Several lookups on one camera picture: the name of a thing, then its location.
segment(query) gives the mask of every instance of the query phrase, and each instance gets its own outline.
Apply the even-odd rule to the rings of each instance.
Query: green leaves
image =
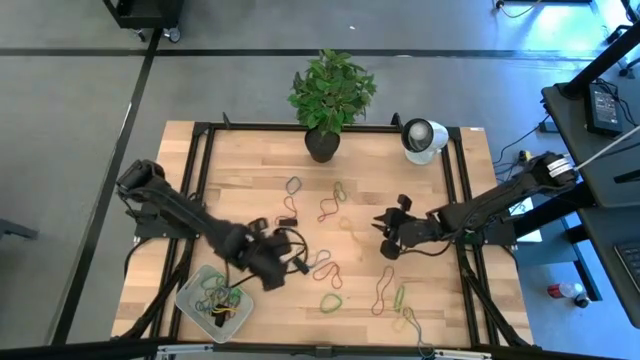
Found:
[[[317,59],[309,60],[304,78],[295,73],[294,93],[287,101],[297,108],[296,118],[301,124],[317,127],[323,134],[339,134],[345,124],[353,124],[366,114],[365,107],[377,90],[374,77],[350,63],[350,58],[349,54],[324,49]]]
[[[329,83],[324,80],[317,79],[316,86],[318,87],[318,89],[324,91],[324,90],[327,90],[327,88],[329,87]]]
[[[344,110],[344,112],[348,114],[353,114],[356,111],[358,111],[358,109],[356,109],[356,107],[351,104],[344,104],[344,106],[342,107],[342,110]]]

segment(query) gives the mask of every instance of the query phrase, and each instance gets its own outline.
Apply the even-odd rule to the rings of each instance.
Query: wheel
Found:
[[[620,37],[619,32],[617,31],[612,32],[611,35],[607,37],[607,44],[611,45],[614,41],[618,40],[619,37]]]
[[[147,38],[144,36],[144,32],[142,32],[142,29],[131,29],[131,31],[133,31],[133,33],[138,37],[138,39],[140,39],[140,42],[147,41]]]
[[[162,35],[164,35],[164,37],[169,39],[169,41],[171,41],[174,44],[180,41],[180,29],[178,29],[177,27],[171,28],[171,29],[164,29]]]

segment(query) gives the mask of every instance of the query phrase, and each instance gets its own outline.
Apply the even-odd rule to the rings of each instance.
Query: round white device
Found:
[[[413,119],[402,130],[402,144],[407,159],[417,165],[430,163],[448,141],[447,129],[434,121]]]

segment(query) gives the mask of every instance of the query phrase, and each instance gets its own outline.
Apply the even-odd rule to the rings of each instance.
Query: desk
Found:
[[[178,188],[187,157],[193,122],[170,121],[165,128],[157,161],[164,167],[167,180]],[[488,144],[483,129],[462,128],[461,136],[474,195],[495,186]],[[410,326],[394,332],[391,309],[396,289],[406,283],[406,302],[414,307],[424,331],[424,340],[437,346],[468,347],[469,335],[461,294],[455,251],[451,247],[436,258],[411,255],[397,261],[379,253],[382,235],[371,227],[372,218],[387,207],[395,206],[399,193],[412,197],[412,213],[421,214],[448,202],[442,161],[415,166],[404,155],[397,134],[343,133],[340,148],[326,164],[313,162],[302,132],[217,130],[213,143],[205,191],[209,211],[216,217],[247,223],[258,217],[270,221],[287,215],[282,204],[285,183],[292,176],[302,180],[295,194],[300,231],[310,252],[327,248],[332,260],[341,266],[343,287],[335,291],[329,281],[317,282],[310,276],[294,274],[286,285],[264,292],[259,281],[243,284],[255,303],[246,323],[232,339],[253,344],[333,344],[355,346],[406,346],[415,349],[416,334]],[[451,154],[455,154],[452,144]],[[199,163],[198,154],[195,163]],[[462,197],[457,163],[451,156],[458,199]],[[192,177],[195,184],[197,173]],[[318,223],[320,200],[330,197],[335,181],[340,180],[348,199],[340,212]],[[357,241],[339,227],[348,217]],[[435,251],[442,243],[420,245]],[[153,239],[131,259],[112,334],[128,330],[155,296],[167,248],[166,239]],[[518,273],[511,257],[499,247],[484,247],[491,294],[506,319],[526,341],[531,341]],[[197,240],[191,273],[203,264],[223,269],[204,239]],[[376,298],[376,282],[385,265],[395,267],[395,279],[385,292],[386,310],[374,317],[370,308]],[[232,282],[245,274],[231,270]],[[330,315],[318,305],[327,292],[337,292],[344,303]],[[173,310],[169,298],[161,335],[167,334]],[[482,307],[476,300],[476,316],[481,339],[486,343]],[[178,339],[210,342],[206,333],[190,319],[182,317]]]
[[[580,209],[578,216],[629,320],[633,326],[640,328],[640,293],[613,249],[616,243],[637,241],[640,237],[640,208]]]
[[[631,100],[638,88],[637,82],[624,82],[619,85],[620,96]],[[582,163],[593,154],[607,146],[612,140],[591,134],[585,129],[585,111],[583,100],[568,100],[560,94],[557,86],[542,90],[545,108],[562,135],[571,156],[576,163]],[[640,109],[631,101],[630,111],[637,120]],[[632,125],[622,120],[624,132],[630,131]],[[638,141],[637,136],[623,144],[633,144]],[[584,168],[580,174],[584,182],[568,193],[561,194],[536,207],[521,220],[516,221],[514,227],[516,236],[526,234],[536,228],[558,219],[564,215],[578,212],[583,226],[570,229],[567,232],[569,241],[576,243],[589,238],[593,244],[607,275],[614,285],[631,323],[640,325],[640,294],[631,283],[628,273],[615,255],[613,245],[617,242],[628,241],[640,234],[638,218],[640,215],[640,185],[638,182],[623,184],[614,183],[613,177],[628,173],[638,168],[640,148],[632,149],[608,157],[595,160]],[[598,294],[597,287],[591,275],[581,260],[574,262],[578,268],[587,291]]]

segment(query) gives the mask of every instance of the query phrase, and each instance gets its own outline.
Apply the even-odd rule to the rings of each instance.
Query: black power cable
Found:
[[[547,120],[549,118],[549,115],[545,116],[544,119],[542,119],[542,121],[540,123],[538,123],[538,126],[534,127],[531,131],[529,131],[528,133],[522,135],[522,137],[520,137],[518,140],[512,142],[511,144],[505,146],[502,148],[502,150],[500,150],[500,157],[498,158],[497,161],[493,162],[493,165],[496,165],[498,163],[500,163],[500,161],[502,161],[502,157],[504,156],[504,151],[510,147],[512,147],[513,145],[519,143],[520,141],[524,140],[524,138],[526,138],[527,136],[533,134],[536,130],[538,130],[538,128],[540,128],[540,124],[543,123],[545,120]]]

